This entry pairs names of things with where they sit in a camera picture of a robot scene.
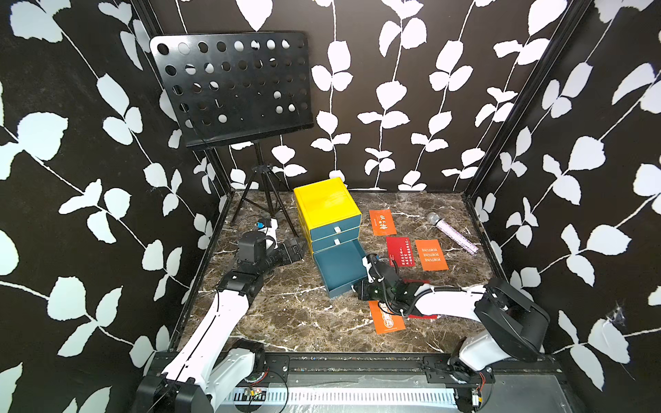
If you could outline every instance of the leaf pattern wallpaper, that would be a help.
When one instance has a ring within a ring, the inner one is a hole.
[[[0,13],[0,413],[123,412],[224,195],[179,144],[131,3]]]
[[[658,409],[660,15],[595,0],[473,195],[590,411]]]
[[[316,126],[261,143],[266,161],[291,187],[340,177],[350,190],[461,192],[549,45],[568,1],[151,5],[165,34],[306,33]],[[218,149],[236,189],[245,188],[246,173],[256,163],[249,146]],[[514,168],[521,170],[519,164]]]

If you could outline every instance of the blue drawer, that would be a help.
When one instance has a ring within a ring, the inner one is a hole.
[[[325,250],[326,248],[336,246],[337,244],[345,243],[346,241],[351,241],[352,239],[357,239],[359,231],[360,228],[353,228],[343,233],[312,241],[312,252]]]
[[[363,266],[365,251],[357,239],[312,255],[330,298],[351,291],[351,286],[367,276]]]
[[[318,239],[335,235],[339,232],[344,232],[344,231],[348,231],[349,229],[359,227],[360,217],[361,215],[356,215],[351,218],[343,219],[342,221],[337,221],[332,224],[324,225],[323,227],[313,228],[310,230],[310,237],[312,238],[312,241],[316,241]]]

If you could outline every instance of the orange card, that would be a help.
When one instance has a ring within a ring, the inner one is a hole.
[[[446,258],[438,239],[416,239],[415,246],[424,271],[447,270]]]
[[[379,209],[369,212],[369,219],[372,222],[372,231],[374,235],[394,235],[397,234],[393,214],[390,209]]]
[[[372,313],[374,327],[376,327],[376,334],[385,334],[387,332],[406,330],[406,327],[404,326],[404,319],[402,319],[402,317],[399,315],[390,315],[384,313],[379,308],[379,301],[370,301],[369,310]]]

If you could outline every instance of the microphone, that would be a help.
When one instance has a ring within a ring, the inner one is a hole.
[[[468,251],[470,255],[475,255],[477,253],[478,250],[477,246],[473,244],[471,241],[468,241],[466,237],[464,237],[462,234],[459,233],[459,231],[451,227],[450,224],[443,221],[436,212],[430,212],[429,214],[427,214],[427,221],[436,228],[440,229],[443,232],[443,234],[449,236],[454,242],[459,244],[461,248]]]

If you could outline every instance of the marble floor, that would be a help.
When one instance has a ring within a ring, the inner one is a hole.
[[[385,237],[372,233],[370,209],[390,208],[398,237],[438,239],[446,257],[448,270],[423,272],[417,251],[415,267],[401,268],[402,278],[430,280],[432,285],[467,286],[484,283],[492,271],[482,251],[474,228],[459,194],[419,193],[351,193],[363,213],[360,242],[366,252],[387,256]],[[281,193],[289,215],[299,234],[293,192]],[[212,304],[215,285],[231,269],[237,239],[253,228],[260,210],[248,203],[243,207],[237,224],[229,220],[240,194],[234,196],[230,214],[223,227],[207,274],[186,323],[180,348],[190,338]],[[262,192],[251,192],[249,199],[261,204]],[[437,228],[427,224],[425,216],[436,211],[471,242],[480,247],[475,256],[459,248]],[[284,215],[278,213],[278,239],[292,236]],[[410,319],[406,329],[377,335],[367,301],[359,301],[353,293],[329,299],[314,261],[308,254],[302,261],[277,268],[264,284],[248,313],[230,335],[226,348],[238,338],[262,342],[267,352],[451,352],[464,336],[481,331],[482,324],[458,317],[438,320]]]

